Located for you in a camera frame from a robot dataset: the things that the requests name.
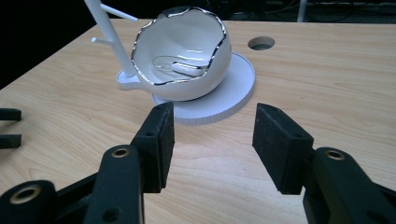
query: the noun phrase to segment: bowl rim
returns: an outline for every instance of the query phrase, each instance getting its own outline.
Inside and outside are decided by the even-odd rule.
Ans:
[[[139,67],[137,66],[136,62],[134,61],[134,55],[135,55],[135,50],[136,50],[136,45],[137,42],[139,40],[139,37],[141,36],[141,34],[146,31],[150,26],[154,25],[158,20],[162,19],[163,17],[166,18],[171,18],[171,17],[175,17],[175,16],[183,16],[184,14],[191,12],[193,10],[198,10],[201,11],[203,13],[205,13],[206,15],[209,15],[211,17],[213,17],[214,19],[216,19],[216,21],[219,23],[220,28],[222,30],[223,36],[222,39],[220,40],[220,42],[216,45],[215,49],[212,52],[212,55],[210,57],[209,60],[209,64],[206,67],[205,71],[200,75],[200,76],[196,76],[196,77],[190,77],[190,78],[183,78],[183,79],[176,79],[176,80],[171,80],[171,81],[166,81],[166,82],[153,82],[150,79],[148,79],[148,77],[139,69]],[[222,22],[222,20],[213,12],[210,12],[208,10],[202,9],[200,7],[173,7],[173,8],[169,8],[165,11],[163,11],[157,18],[155,18],[154,20],[152,20],[151,22],[149,22],[148,24],[146,24],[145,26],[143,26],[139,32],[137,33],[136,39],[134,41],[134,47],[132,48],[132,54],[131,54],[131,60],[132,60],[132,64],[134,66],[134,68],[136,69],[137,73],[147,81],[148,84],[153,85],[153,86],[161,86],[161,85],[166,85],[166,84],[171,84],[171,83],[181,83],[181,82],[190,82],[193,80],[196,80],[198,78],[204,77],[207,73],[207,71],[209,70],[211,64],[213,63],[215,57],[216,57],[216,53],[219,50],[220,46],[224,44],[224,42],[227,39],[227,29],[224,25],[224,23]]]

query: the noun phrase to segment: white ceramic bowl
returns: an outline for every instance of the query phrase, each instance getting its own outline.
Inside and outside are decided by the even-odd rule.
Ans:
[[[165,10],[138,33],[132,62],[145,90],[171,101],[213,91],[232,56],[225,25],[198,7]]]

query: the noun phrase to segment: screw hole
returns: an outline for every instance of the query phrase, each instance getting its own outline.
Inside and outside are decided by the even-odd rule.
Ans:
[[[115,158],[122,158],[125,157],[129,154],[129,149],[128,148],[119,148],[115,151],[113,151],[113,153],[111,153],[111,155]]]
[[[341,152],[337,152],[334,150],[327,150],[325,153],[327,157],[333,160],[343,161],[345,159],[345,156]]]
[[[112,223],[120,218],[120,209],[110,208],[107,209],[102,216],[102,220],[107,223]]]
[[[38,185],[32,185],[18,190],[10,198],[10,202],[14,204],[27,203],[33,200],[40,194],[41,187]]]

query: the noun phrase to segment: white stand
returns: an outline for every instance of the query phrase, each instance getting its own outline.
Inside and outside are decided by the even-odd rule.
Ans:
[[[137,18],[103,5],[100,0],[84,0],[96,23],[102,29],[106,39],[94,37],[93,43],[109,45],[119,60],[122,70],[117,74],[117,81],[124,90],[141,89],[136,71],[123,48],[106,12],[127,20]],[[233,53],[230,66],[223,81],[209,94],[192,101],[174,102],[175,122],[182,124],[208,124],[230,117],[239,111],[250,99],[254,89],[254,69],[242,55]],[[167,100],[152,95],[156,105]]]
[[[116,10],[115,8],[103,5],[100,0],[84,0],[88,9],[90,10],[96,23],[102,30],[106,39],[96,38],[92,39],[93,43],[109,45],[113,48],[114,54],[119,60],[123,73],[127,77],[133,77],[135,74],[134,66],[132,65],[131,59],[128,57],[124,47],[122,46],[116,31],[114,30],[113,24],[111,24],[106,12],[124,18],[130,21],[137,21],[137,18],[130,16],[126,13]]]

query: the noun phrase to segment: wood grain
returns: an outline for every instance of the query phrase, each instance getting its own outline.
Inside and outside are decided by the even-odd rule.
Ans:
[[[113,21],[126,49],[147,22]],[[396,25],[226,25],[233,51],[254,65],[253,97],[217,123],[176,124],[168,186],[146,195],[147,223],[306,223],[302,196],[280,195],[251,146],[257,103],[281,108],[315,147],[344,150],[396,189]],[[146,91],[119,89],[111,49],[90,41],[101,35],[93,27],[0,91],[1,107],[22,110],[21,121],[0,123],[1,133],[22,134],[21,147],[0,151],[0,193],[34,179],[64,188],[134,137],[153,103]],[[250,49],[257,36],[276,43]]]

